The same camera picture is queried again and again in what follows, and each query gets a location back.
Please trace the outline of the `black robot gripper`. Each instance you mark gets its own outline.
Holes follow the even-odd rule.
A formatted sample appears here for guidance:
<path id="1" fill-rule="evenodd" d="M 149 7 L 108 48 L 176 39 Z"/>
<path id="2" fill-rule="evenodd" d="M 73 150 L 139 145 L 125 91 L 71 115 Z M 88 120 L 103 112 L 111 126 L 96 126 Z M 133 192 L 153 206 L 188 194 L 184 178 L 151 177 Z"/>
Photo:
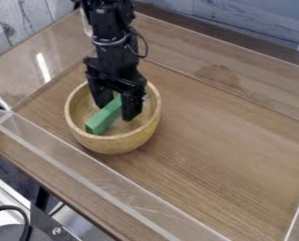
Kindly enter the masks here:
<path id="1" fill-rule="evenodd" d="M 96 106 L 103 108 L 121 93 L 121 117 L 131 121 L 141 112 L 147 80 L 139 73 L 139 40 L 92 40 L 96 56 L 87 56 L 85 76 Z"/>

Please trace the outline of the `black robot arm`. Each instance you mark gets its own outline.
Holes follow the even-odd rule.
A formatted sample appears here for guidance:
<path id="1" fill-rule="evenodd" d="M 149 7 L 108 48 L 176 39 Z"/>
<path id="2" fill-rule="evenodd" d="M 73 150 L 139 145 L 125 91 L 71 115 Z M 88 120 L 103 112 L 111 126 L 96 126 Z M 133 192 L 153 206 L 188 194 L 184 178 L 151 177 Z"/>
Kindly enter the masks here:
<path id="1" fill-rule="evenodd" d="M 132 0 L 76 0 L 92 28 L 96 56 L 83 59 L 96 106 L 103 108 L 120 94 L 121 117 L 131 121 L 141 112 L 147 79 L 139 72 L 141 34 L 132 27 L 136 18 Z"/>

